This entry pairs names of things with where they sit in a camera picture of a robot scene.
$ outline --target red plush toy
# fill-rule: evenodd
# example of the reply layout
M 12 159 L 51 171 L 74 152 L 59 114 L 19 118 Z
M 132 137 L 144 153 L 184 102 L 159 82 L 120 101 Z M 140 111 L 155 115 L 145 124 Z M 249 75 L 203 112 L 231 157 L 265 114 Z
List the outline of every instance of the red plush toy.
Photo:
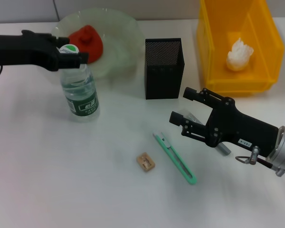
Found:
M 80 52 L 89 53 L 88 63 L 95 62 L 103 53 L 104 46 L 100 36 L 90 25 L 86 25 L 72 33 L 69 38 L 70 44 L 77 46 Z

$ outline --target plastic water bottle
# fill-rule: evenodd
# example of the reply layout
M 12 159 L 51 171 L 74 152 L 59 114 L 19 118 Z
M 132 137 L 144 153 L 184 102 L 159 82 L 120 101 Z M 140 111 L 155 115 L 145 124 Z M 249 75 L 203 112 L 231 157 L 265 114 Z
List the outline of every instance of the plastic water bottle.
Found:
M 61 53 L 78 53 L 75 45 L 67 44 L 60 48 Z M 91 71 L 82 64 L 79 69 L 61 70 L 60 77 L 67 103 L 81 120 L 91 120 L 100 113 L 95 83 Z

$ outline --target robotic arm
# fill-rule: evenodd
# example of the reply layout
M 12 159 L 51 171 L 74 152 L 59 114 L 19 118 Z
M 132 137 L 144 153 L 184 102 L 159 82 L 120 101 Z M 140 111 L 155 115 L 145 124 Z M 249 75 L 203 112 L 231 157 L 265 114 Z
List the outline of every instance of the robotic arm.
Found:
M 57 48 L 69 38 L 56 38 L 47 33 L 23 30 L 21 36 L 0 35 L 0 66 L 34 64 L 49 71 L 79 68 L 86 64 L 88 53 L 61 54 Z
M 277 128 L 241 113 L 234 99 L 222 97 L 206 88 L 197 93 L 186 88 L 183 97 L 196 100 L 213 110 L 206 125 L 195 123 L 182 115 L 172 112 L 170 123 L 182 126 L 181 134 L 216 147 L 220 142 L 230 142 L 251 151 L 250 157 L 239 156 L 242 163 L 255 165 L 256 162 L 273 169 L 277 176 L 285 173 L 285 127 Z M 266 161 L 258 158 L 261 155 Z

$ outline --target white wall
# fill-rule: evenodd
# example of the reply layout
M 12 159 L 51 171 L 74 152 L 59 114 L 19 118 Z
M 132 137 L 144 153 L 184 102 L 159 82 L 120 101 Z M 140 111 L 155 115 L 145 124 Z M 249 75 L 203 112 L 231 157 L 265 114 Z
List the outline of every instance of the white wall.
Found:
M 89 7 L 118 9 L 136 19 L 195 19 L 199 1 L 55 0 L 60 19 Z M 267 3 L 273 17 L 285 17 L 285 0 L 267 0 Z M 0 0 L 0 23 L 37 21 L 57 21 L 53 0 Z
M 57 21 L 53 0 L 0 0 L 0 23 Z

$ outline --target white crumpled paper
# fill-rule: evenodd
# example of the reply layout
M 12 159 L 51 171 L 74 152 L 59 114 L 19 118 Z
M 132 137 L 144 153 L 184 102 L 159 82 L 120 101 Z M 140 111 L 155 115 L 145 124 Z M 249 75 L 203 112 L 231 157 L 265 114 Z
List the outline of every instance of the white crumpled paper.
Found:
M 239 38 L 232 45 L 232 50 L 228 52 L 226 60 L 227 67 L 233 71 L 243 70 L 248 65 L 253 51 L 252 47 L 244 44 L 241 38 Z

